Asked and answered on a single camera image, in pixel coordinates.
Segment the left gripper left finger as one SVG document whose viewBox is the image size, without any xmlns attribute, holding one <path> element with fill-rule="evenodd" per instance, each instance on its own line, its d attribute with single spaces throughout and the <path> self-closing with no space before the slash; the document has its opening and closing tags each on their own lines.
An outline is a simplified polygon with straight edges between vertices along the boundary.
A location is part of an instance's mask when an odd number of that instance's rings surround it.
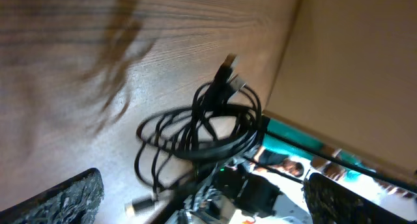
<svg viewBox="0 0 417 224">
<path fill-rule="evenodd" d="M 7 224 L 92 224 L 104 199 L 97 168 L 90 168 L 56 186 L 1 211 Z"/>
</svg>

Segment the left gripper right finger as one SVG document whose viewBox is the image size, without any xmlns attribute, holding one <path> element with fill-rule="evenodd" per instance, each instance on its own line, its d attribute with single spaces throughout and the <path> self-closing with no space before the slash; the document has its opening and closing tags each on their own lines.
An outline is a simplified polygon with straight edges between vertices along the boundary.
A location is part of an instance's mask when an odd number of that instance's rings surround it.
<svg viewBox="0 0 417 224">
<path fill-rule="evenodd" d="M 319 173 L 304 180 L 303 190 L 313 224 L 410 223 Z"/>
</svg>

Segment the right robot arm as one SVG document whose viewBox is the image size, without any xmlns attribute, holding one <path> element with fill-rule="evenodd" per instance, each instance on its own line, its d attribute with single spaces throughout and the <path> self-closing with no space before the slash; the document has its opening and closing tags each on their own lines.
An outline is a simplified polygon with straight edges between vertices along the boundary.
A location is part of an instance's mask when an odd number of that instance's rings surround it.
<svg viewBox="0 0 417 224">
<path fill-rule="evenodd" d="M 221 168 L 176 208 L 167 223 L 312 223 L 309 212 L 266 178 Z"/>
</svg>

